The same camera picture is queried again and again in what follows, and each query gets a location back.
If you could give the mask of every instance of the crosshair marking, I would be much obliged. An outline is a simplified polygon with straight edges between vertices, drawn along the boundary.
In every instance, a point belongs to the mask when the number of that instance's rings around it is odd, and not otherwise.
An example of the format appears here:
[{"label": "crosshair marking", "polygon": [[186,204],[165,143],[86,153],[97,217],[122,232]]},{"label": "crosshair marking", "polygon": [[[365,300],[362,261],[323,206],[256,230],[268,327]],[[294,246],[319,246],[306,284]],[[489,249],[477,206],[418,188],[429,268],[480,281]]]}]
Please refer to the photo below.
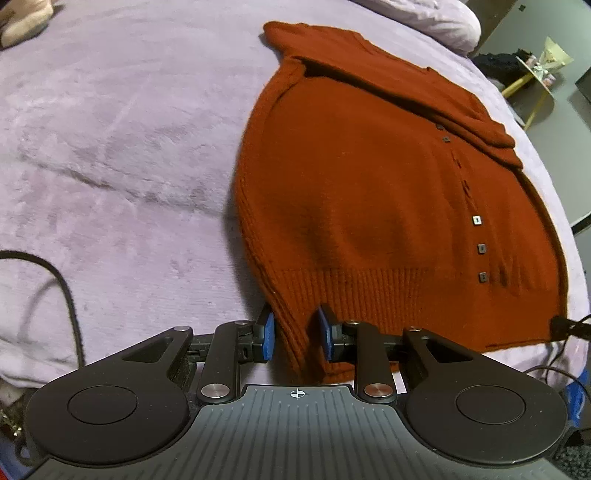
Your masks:
[{"label": "crosshair marking", "polygon": [[288,395],[294,397],[294,398],[301,398],[305,395],[310,395],[309,393],[306,392],[302,392],[302,390],[300,390],[299,388],[297,390],[294,390],[293,392],[289,392]]}]

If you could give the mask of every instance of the circular pad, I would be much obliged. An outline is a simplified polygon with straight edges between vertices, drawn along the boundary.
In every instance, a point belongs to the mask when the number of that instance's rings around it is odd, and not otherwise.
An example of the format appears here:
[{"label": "circular pad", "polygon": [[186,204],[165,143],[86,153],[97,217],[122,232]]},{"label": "circular pad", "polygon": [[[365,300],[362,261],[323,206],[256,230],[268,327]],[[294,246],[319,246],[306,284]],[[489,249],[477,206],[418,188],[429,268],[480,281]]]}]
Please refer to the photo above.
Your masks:
[{"label": "circular pad", "polygon": [[476,385],[461,392],[458,410],[466,417],[487,425],[503,425],[521,417],[525,402],[515,392],[495,385]]},{"label": "circular pad", "polygon": [[74,395],[68,411],[84,423],[107,425],[129,417],[138,406],[131,390],[114,385],[90,387]]}]

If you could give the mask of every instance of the lavender blanket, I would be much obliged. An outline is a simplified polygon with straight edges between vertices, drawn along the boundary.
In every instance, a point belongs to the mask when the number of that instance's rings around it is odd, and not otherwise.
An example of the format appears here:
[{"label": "lavender blanket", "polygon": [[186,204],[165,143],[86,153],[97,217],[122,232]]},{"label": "lavender blanket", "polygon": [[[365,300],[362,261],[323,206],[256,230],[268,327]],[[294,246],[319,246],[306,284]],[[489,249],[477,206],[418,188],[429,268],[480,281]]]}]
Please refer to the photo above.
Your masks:
[{"label": "lavender blanket", "polygon": [[[230,185],[242,130],[276,54],[269,20],[359,31],[478,95],[517,141],[569,267],[569,313],[589,309],[574,239],[538,155],[496,89],[436,41],[346,0],[64,0],[38,38],[0,56],[0,247],[67,278],[87,359],[174,325],[253,318],[263,298],[242,255]],[[0,377],[40,386],[76,364],[49,274],[0,264]],[[518,368],[543,345],[497,352]],[[245,381],[285,380],[281,354]],[[564,365],[578,374],[583,342]]]}]

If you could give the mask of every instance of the black circular base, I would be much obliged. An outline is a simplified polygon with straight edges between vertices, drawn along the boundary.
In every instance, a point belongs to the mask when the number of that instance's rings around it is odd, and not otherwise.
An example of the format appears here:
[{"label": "black circular base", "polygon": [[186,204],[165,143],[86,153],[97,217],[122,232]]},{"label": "black circular base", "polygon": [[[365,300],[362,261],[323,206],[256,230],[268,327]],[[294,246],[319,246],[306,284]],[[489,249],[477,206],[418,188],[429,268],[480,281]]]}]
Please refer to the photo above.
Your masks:
[{"label": "black circular base", "polygon": [[112,465],[170,442],[189,419],[179,387],[153,365],[100,362],[55,380],[33,395],[27,431],[36,448],[69,462]]},{"label": "black circular base", "polygon": [[[561,437],[566,408],[538,380],[510,369],[429,376],[408,396],[405,413],[417,437],[453,458],[509,465],[543,455]],[[483,377],[487,384],[482,384]]]},{"label": "black circular base", "polygon": [[99,385],[82,390],[68,403],[70,414],[92,425],[108,425],[129,417],[138,406],[131,390],[115,385]]},{"label": "black circular base", "polygon": [[476,385],[461,392],[456,406],[470,420],[503,425],[521,417],[525,402],[517,393],[495,385]]}]

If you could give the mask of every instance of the blue object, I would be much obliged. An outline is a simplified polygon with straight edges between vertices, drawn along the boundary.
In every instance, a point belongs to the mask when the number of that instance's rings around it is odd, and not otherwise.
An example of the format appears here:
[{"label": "blue object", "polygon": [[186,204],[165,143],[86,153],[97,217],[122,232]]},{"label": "blue object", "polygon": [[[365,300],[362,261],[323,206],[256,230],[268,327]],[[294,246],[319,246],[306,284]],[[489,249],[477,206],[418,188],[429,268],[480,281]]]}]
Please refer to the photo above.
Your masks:
[{"label": "blue object", "polygon": [[[583,373],[579,377],[579,381],[583,385],[587,385],[589,382],[589,372],[587,369],[583,370]],[[573,426],[576,428],[581,427],[581,414],[583,407],[587,401],[587,395],[581,388],[580,385],[572,382],[568,387],[564,389],[566,396],[567,410],[569,412],[569,420],[572,421]]]},{"label": "blue object", "polygon": [[265,360],[270,360],[273,357],[273,350],[275,349],[275,315],[273,312],[267,317],[265,324],[265,339],[262,342],[262,357]]},{"label": "blue object", "polygon": [[318,309],[318,315],[320,316],[320,328],[322,328],[322,350],[324,350],[324,357],[327,362],[332,360],[332,333],[330,330],[329,321],[324,315],[322,309]]},{"label": "blue object", "polygon": [[14,444],[2,434],[0,434],[0,469],[8,480],[21,480],[31,470],[18,461],[14,453]]}]

